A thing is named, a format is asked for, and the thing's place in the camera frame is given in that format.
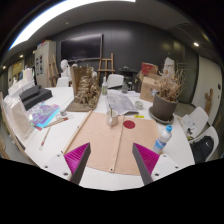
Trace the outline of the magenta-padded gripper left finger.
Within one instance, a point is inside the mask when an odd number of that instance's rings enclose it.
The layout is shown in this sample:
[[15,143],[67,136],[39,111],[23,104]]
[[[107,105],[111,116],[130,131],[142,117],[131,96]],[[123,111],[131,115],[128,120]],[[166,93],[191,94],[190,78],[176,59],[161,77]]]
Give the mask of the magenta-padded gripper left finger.
[[66,154],[56,154],[42,169],[78,185],[90,154],[91,146],[86,143]]

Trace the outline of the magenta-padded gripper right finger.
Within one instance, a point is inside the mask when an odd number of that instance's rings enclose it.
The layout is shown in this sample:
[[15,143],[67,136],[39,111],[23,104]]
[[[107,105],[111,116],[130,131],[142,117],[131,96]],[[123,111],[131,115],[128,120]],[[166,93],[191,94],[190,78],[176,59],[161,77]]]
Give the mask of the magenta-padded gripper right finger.
[[167,154],[158,155],[137,143],[133,144],[132,153],[145,185],[168,176],[180,169],[180,166]]

